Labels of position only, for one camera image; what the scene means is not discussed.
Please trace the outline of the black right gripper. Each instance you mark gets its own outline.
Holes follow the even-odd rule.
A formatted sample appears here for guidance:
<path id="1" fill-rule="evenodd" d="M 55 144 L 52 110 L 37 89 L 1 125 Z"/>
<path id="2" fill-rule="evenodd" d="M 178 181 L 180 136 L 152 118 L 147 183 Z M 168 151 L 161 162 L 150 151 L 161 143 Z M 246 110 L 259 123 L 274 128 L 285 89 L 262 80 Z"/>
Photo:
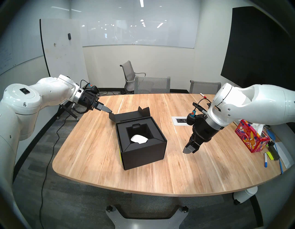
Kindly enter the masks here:
<path id="1" fill-rule="evenodd" d="M 204 142 L 209 142 L 211 138 L 218 133 L 219 125 L 212 121 L 210 117 L 204 114 L 196 115 L 193 110 L 187 116 L 187 124 L 192 126 L 192 135 L 189 142 L 183 149 L 184 154 L 195 153 Z"/>

